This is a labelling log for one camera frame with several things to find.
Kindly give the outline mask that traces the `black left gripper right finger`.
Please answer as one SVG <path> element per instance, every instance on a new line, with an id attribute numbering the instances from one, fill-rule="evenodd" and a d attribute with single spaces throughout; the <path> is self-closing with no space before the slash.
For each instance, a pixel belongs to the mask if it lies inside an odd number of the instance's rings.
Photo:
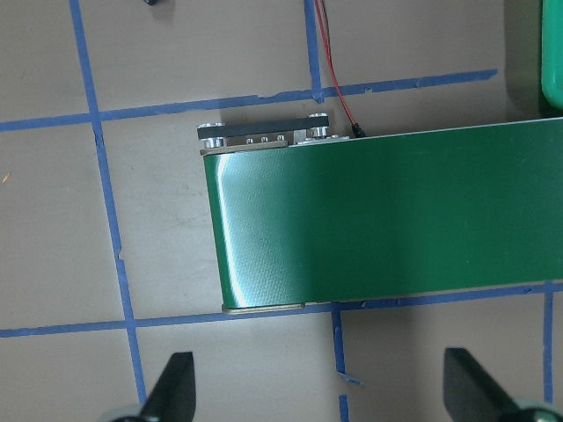
<path id="1" fill-rule="evenodd" d="M 443 355 L 442 396 L 452 421 L 512 421 L 521 409 L 502 386 L 461 347 Z"/>

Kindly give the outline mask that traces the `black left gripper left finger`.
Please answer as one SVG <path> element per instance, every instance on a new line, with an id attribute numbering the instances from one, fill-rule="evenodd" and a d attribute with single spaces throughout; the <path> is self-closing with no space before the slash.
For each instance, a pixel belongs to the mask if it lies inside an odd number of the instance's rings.
<path id="1" fill-rule="evenodd" d="M 174 353 L 142 407 L 142 421 L 190 422 L 196 410 L 194 356 Z"/>

